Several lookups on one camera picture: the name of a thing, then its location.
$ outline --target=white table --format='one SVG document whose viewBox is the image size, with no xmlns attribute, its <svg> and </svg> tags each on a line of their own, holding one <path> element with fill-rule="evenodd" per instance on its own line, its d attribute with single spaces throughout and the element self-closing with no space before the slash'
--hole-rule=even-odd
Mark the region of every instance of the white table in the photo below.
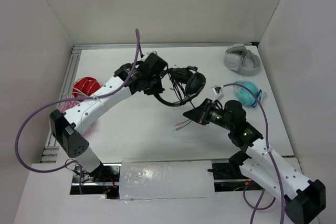
<svg viewBox="0 0 336 224">
<path fill-rule="evenodd" d="M 248 49 L 258 54 L 256 47 L 249 46 Z M 213 98 L 212 86 L 239 78 L 224 66 L 225 46 L 149 48 L 143 45 L 144 52 L 154 50 L 171 67 L 198 66 L 199 71 L 205 75 L 207 84 L 194 100 L 195 105 L 199 105 L 205 98 Z M 92 76 L 104 83 L 120 65 L 133 61 L 134 47 L 82 50 L 77 53 L 81 53 L 79 63 L 72 62 L 69 65 L 67 79 L 74 81 Z M 253 81 L 268 94 L 262 103 L 268 115 L 271 145 L 282 156 L 293 155 L 264 69 L 258 75 L 246 79 Z M 167 80 L 164 80 L 164 85 L 166 92 L 163 96 L 175 100 Z M 227 88 L 222 102 L 234 98 L 232 88 Z M 227 137 L 227 131 L 216 125 L 201 126 L 192 123 L 183 130 L 173 132 L 174 124 L 185 120 L 182 113 L 191 108 L 189 104 L 169 108 L 154 97 L 138 93 L 102 116 L 86 139 L 104 163 L 119 163 L 125 159 L 222 159 L 229 158 L 238 151 Z M 246 111 L 247 120 L 264 134 L 265 124 L 260 109 Z M 34 167 L 49 169 L 62 165 L 66 159 L 65 152 L 60 150 L 56 165 L 35 164 Z M 295 158 L 286 160 L 300 169 Z M 52 174 L 30 172 L 15 223 L 249 223 L 252 212 L 239 191 L 216 193 L 215 197 L 209 198 L 108 200 L 103 195 L 69 195 L 71 179 L 72 172 L 66 169 Z M 260 191 L 249 191 L 248 199 L 256 202 L 259 195 Z M 267 205 L 270 200 L 270 195 L 266 193 L 261 205 Z M 276 202 L 269 210 L 257 212 L 254 223 L 279 223 L 279 219 L 280 204 Z M 292 222 L 286 217 L 285 223 Z"/>
<path fill-rule="evenodd" d="M 157 51 L 170 67 L 197 66 L 206 77 L 206 86 L 194 99 L 195 106 L 205 98 L 213 99 L 211 87 L 239 79 L 239 75 L 224 66 L 227 47 L 160 47 L 143 51 Z M 254 46 L 249 46 L 258 55 Z M 105 83 L 122 64 L 133 62 L 134 48 L 111 48 L 82 50 L 75 79 L 85 76 Z M 245 78 L 267 92 L 262 102 L 269 121 L 270 144 L 282 156 L 291 156 L 293 151 L 283 125 L 264 68 L 253 77 Z M 166 91 L 162 97 L 176 101 L 168 77 L 163 79 Z M 224 104 L 235 99 L 232 87 L 225 89 Z M 216 125 L 201 126 L 191 123 L 180 131 L 173 131 L 174 125 L 185 121 L 183 112 L 190 110 L 190 104 L 179 108 L 164 106 L 153 96 L 137 93 L 114 106 L 103 115 L 86 135 L 90 146 L 103 163 L 133 161 L 173 161 L 193 159 L 230 158 L 238 151 L 227 136 L 227 131 Z M 245 108 L 247 120 L 262 134 L 265 121 L 259 108 Z"/>
</svg>

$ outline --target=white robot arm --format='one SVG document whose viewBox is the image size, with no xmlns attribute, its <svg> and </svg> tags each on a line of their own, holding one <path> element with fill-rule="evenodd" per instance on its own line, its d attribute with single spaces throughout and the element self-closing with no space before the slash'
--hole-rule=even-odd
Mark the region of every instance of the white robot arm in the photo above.
<svg viewBox="0 0 336 224">
<path fill-rule="evenodd" d="M 246 121 L 246 112 L 240 102 L 227 101 L 224 108 L 218 108 L 216 102 L 205 99 L 199 107 L 183 115 L 201 125 L 214 123 L 229 130 L 228 136 L 232 143 L 240 148 L 229 159 L 232 172 L 252 179 L 279 201 L 285 198 L 286 214 L 295 224 L 310 223 L 325 208 L 324 184 L 318 179 L 312 182 L 288 164 L 271 146 L 267 148 L 262 134 Z M 283 196 L 278 175 L 284 188 Z"/>
<path fill-rule="evenodd" d="M 108 96 L 123 85 L 130 74 L 132 64 L 122 65 L 107 83 L 91 95 L 91 99 L 82 101 L 65 113 L 55 110 L 50 114 L 51 132 L 59 145 L 70 158 L 76 159 L 93 178 L 101 177 L 104 173 L 104 166 L 83 135 L 95 120 L 114 105 L 138 91 L 154 95 L 167 106 L 182 106 L 198 96 L 205 85 L 205 77 L 197 72 L 197 67 L 168 68 L 167 62 L 160 58 L 156 52 L 149 53 L 136 64 L 138 67 L 131 73 L 129 81 L 114 95 Z M 173 85 L 179 85 L 183 92 L 177 102 L 167 102 L 160 97 L 160 93 L 164 91 L 161 79 L 166 74 L 169 75 Z"/>
</svg>

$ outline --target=gray wall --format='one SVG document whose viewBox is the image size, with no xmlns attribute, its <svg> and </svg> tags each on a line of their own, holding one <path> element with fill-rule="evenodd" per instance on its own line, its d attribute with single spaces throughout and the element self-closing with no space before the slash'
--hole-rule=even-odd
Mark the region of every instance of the gray wall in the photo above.
<svg viewBox="0 0 336 224">
<path fill-rule="evenodd" d="M 280 0 L 259 45 L 304 173 L 327 186 L 321 223 L 336 205 L 336 0 Z"/>
<path fill-rule="evenodd" d="M 75 44 L 260 41 L 279 0 L 46 0 Z"/>
<path fill-rule="evenodd" d="M 33 110 L 59 95 L 72 44 L 43 0 L 0 0 L 0 207 L 13 223 L 28 171 L 14 155 L 16 132 Z M 31 164 L 43 151 L 48 111 L 24 131 L 20 152 Z"/>
</svg>

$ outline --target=gray headphones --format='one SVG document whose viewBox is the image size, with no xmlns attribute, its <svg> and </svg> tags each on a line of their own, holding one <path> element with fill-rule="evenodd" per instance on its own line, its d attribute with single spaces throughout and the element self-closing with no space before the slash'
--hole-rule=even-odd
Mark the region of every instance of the gray headphones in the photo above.
<svg viewBox="0 0 336 224">
<path fill-rule="evenodd" d="M 251 60 L 253 67 L 245 67 L 246 62 Z M 247 50 L 244 44 L 234 44 L 229 46 L 224 56 L 225 66 L 240 74 L 253 75 L 260 69 L 261 62 L 258 56 Z"/>
</svg>

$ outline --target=white board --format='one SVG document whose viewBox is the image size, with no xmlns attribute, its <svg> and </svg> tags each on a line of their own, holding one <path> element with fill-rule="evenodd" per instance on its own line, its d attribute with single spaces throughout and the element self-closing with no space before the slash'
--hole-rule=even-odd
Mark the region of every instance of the white board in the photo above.
<svg viewBox="0 0 336 224">
<path fill-rule="evenodd" d="M 260 41 L 279 0 L 46 0 L 75 44 Z"/>
<path fill-rule="evenodd" d="M 258 54 L 256 47 L 249 46 L 248 49 Z M 238 74 L 224 66 L 225 50 L 226 47 L 143 48 L 144 52 L 157 51 L 170 67 L 199 67 L 206 77 L 206 86 L 194 99 L 196 106 L 205 98 L 213 99 L 212 86 L 234 82 L 239 78 Z M 104 83 L 122 64 L 132 62 L 134 55 L 134 48 L 83 50 L 76 79 L 91 76 Z M 293 155 L 264 69 L 246 79 L 268 94 L 262 103 L 268 116 L 271 145 L 280 155 Z M 162 96 L 176 101 L 167 77 L 163 79 L 163 85 L 166 91 Z M 224 91 L 223 104 L 235 99 L 232 87 Z M 125 158 L 136 161 L 220 159 L 230 158 L 239 151 L 228 138 L 228 131 L 213 124 L 201 126 L 191 123 L 180 131 L 174 131 L 176 123 L 186 120 L 183 112 L 191 108 L 190 104 L 179 108 L 167 107 L 154 97 L 137 93 L 98 119 L 85 137 L 103 163 L 120 163 Z M 260 109 L 246 108 L 246 111 L 248 122 L 265 134 L 265 121 Z"/>
<path fill-rule="evenodd" d="M 211 161 L 123 162 L 120 199 L 214 197 Z"/>
</svg>

